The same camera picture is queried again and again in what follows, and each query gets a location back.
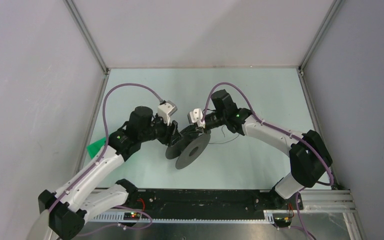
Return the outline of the black perforated spool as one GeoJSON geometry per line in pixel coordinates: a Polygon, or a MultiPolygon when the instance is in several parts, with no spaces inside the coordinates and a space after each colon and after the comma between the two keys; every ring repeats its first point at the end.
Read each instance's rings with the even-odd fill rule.
{"type": "Polygon", "coordinates": [[[166,149],[165,157],[168,160],[176,159],[176,169],[184,169],[203,153],[210,139],[211,135],[208,133],[185,134],[178,142],[166,149]]]}

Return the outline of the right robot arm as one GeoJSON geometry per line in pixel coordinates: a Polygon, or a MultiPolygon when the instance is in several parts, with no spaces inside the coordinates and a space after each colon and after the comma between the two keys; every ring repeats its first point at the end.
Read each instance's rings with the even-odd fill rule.
{"type": "Polygon", "coordinates": [[[290,172],[271,190],[270,201],[275,208],[284,209],[297,192],[320,184],[324,174],[329,177],[326,185],[333,185],[333,160],[318,132],[285,130],[258,118],[252,106],[237,107],[224,89],[212,91],[207,101],[213,103],[211,113],[206,108],[188,113],[188,121],[196,130],[208,135],[210,130],[225,126],[234,134],[260,140],[288,156],[290,172]]]}

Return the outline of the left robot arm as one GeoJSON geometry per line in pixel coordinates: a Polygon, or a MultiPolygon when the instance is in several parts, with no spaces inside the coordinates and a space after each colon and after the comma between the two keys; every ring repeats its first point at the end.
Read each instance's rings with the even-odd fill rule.
{"type": "Polygon", "coordinates": [[[55,192],[44,190],[39,195],[40,215],[27,239],[49,240],[56,234],[62,240],[71,240],[103,212],[120,205],[136,206],[137,188],[125,179],[98,194],[92,191],[139,151],[142,143],[158,140],[163,145],[173,145],[180,137],[178,124],[171,119],[176,111],[170,101],[160,104],[156,113],[147,106],[136,107],[122,127],[106,136],[104,146],[86,167],[55,192]]]}

